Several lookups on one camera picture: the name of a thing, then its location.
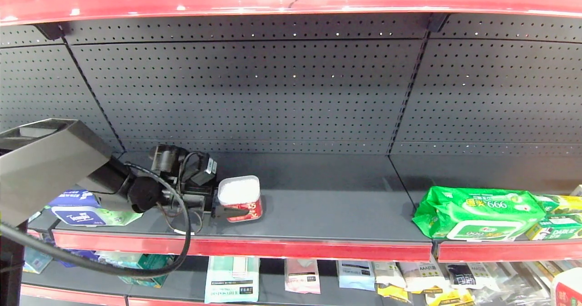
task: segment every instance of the white package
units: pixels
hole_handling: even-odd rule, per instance
[[[447,263],[447,271],[454,289],[483,289],[499,291],[495,278],[483,263]]]
[[[449,287],[449,281],[445,279],[438,263],[431,256],[430,263],[400,262],[402,276],[406,282],[406,291],[422,291],[439,287]]]
[[[337,278],[340,288],[376,291],[372,262],[337,261]]]
[[[376,283],[385,286],[406,287],[406,282],[395,262],[372,262],[372,265],[374,265]]]
[[[204,303],[258,302],[259,258],[246,257],[246,276],[234,257],[210,256],[206,273]]]

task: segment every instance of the light blue package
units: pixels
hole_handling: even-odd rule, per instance
[[[372,262],[337,261],[340,288],[376,291],[376,276]]]

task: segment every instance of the white can lid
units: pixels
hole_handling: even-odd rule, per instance
[[[221,205],[249,204],[261,196],[256,176],[225,178],[218,184],[218,201]]]

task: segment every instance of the blue label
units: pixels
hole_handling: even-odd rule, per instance
[[[55,211],[55,213],[70,225],[105,225],[94,211]]]

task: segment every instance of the gray pegboard back panel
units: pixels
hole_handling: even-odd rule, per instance
[[[403,39],[422,38],[428,14],[236,15],[120,20],[70,24],[69,43],[153,41]]]
[[[72,49],[124,141],[215,140],[225,150],[241,151],[232,141],[251,140],[261,146],[243,150],[385,153],[420,43],[231,41]],[[274,148],[264,145],[267,140],[307,147]]]
[[[23,47],[26,45],[58,45],[62,39],[47,40],[32,25],[2,26],[0,28],[0,48]]]
[[[582,144],[503,144],[396,142],[391,155],[582,156]]]
[[[582,45],[428,42],[398,142],[582,142]]]
[[[157,145],[176,145],[187,150],[204,152],[249,153],[333,153],[380,155],[386,152],[389,141],[328,141],[328,140],[139,140],[124,139],[127,150],[148,152]]]
[[[582,19],[501,14],[451,14],[433,38],[544,40],[582,43]]]
[[[0,131],[46,118],[83,121],[121,146],[64,45],[1,49]]]

